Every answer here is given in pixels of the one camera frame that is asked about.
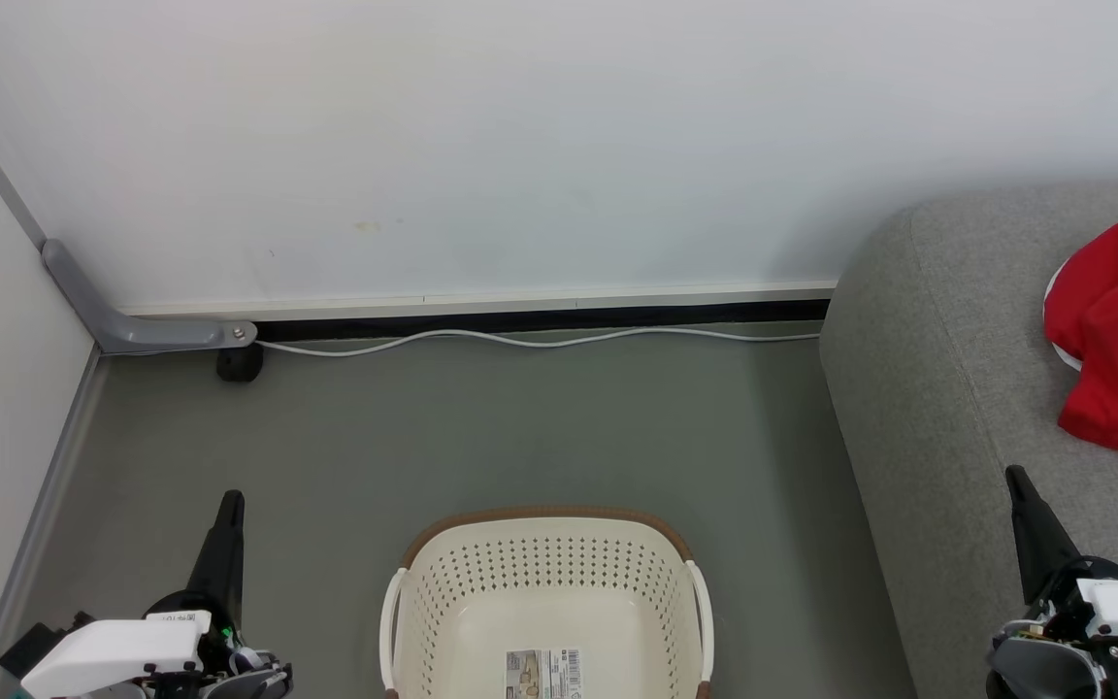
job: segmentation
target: white plastic basket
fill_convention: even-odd
[[[580,651],[567,699],[709,698],[713,612],[683,539],[595,508],[461,514],[418,536],[382,603],[387,699],[505,696],[506,654],[529,650]]]

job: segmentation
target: brown basket rim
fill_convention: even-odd
[[[675,551],[680,554],[680,558],[683,558],[684,561],[693,560],[693,555],[689,551],[688,544],[684,544],[683,537],[680,537],[679,532],[675,532],[669,523],[662,520],[662,518],[655,517],[655,514],[622,508],[544,504],[531,506],[531,508],[498,508],[494,510],[465,512],[461,514],[453,514],[449,518],[443,518],[439,521],[432,523],[432,526],[426,527],[425,531],[417,535],[416,539],[413,540],[413,544],[408,545],[408,551],[404,554],[404,561],[401,563],[401,566],[405,568],[411,568],[413,561],[416,561],[417,554],[421,552],[421,548],[425,548],[425,545],[429,544],[435,536],[439,536],[443,531],[447,531],[448,528],[455,528],[457,526],[473,526],[474,523],[498,522],[503,520],[532,520],[541,518],[624,520],[643,523],[643,526],[651,527],[659,533],[664,535],[666,540],[671,541],[671,545],[675,547]]]

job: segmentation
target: basket handle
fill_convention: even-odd
[[[399,696],[395,691],[395,645],[391,643],[391,632],[395,631],[395,608],[399,605],[404,576],[408,568],[400,568],[391,577],[391,584],[386,586],[386,599],[382,601],[382,616],[378,622],[378,664],[382,672],[382,687],[386,696]]]
[[[698,699],[710,696],[710,677],[714,673],[714,607],[710,604],[710,588],[705,587],[705,576],[697,563],[686,561],[693,575],[693,593],[697,593],[697,614],[702,624],[702,682],[697,687]]]

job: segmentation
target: gray sofa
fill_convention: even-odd
[[[1041,321],[1057,267],[1115,221],[1118,185],[923,204],[840,278],[822,366],[920,699],[985,696],[989,633],[1022,610],[1006,465],[1118,563],[1118,452],[1055,426],[1078,372]]]

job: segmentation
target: power cord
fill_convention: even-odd
[[[713,337],[716,340],[733,340],[737,342],[793,342],[796,340],[816,340],[817,338],[816,332],[808,334],[785,334],[778,337],[754,337],[750,334],[732,334],[727,332],[714,332],[711,330],[693,330],[692,328],[632,328],[631,330],[608,332],[607,334],[577,337],[574,338],[574,340],[561,340],[559,342],[529,342],[528,340],[513,340],[513,338],[510,337],[475,332],[472,330],[430,330],[410,334],[408,337],[401,337],[399,340],[391,340],[390,342],[364,347],[364,349],[350,349],[347,350],[347,352],[328,352],[323,349],[303,349],[303,347],[292,347],[290,344],[280,344],[276,342],[264,342],[262,340],[258,340],[257,344],[268,347],[268,349],[272,350],[280,350],[280,352],[305,355],[307,357],[360,357],[362,355],[381,352],[381,350],[390,350],[394,349],[394,347],[408,344],[408,342],[416,340],[423,340],[426,337],[474,337],[477,338],[477,340],[489,340],[492,342],[500,342],[502,344],[511,344],[513,347],[528,347],[533,350],[556,350],[559,349],[559,347],[589,344],[590,342],[616,340],[616,338],[629,337],[633,334],[695,334],[698,337]]]

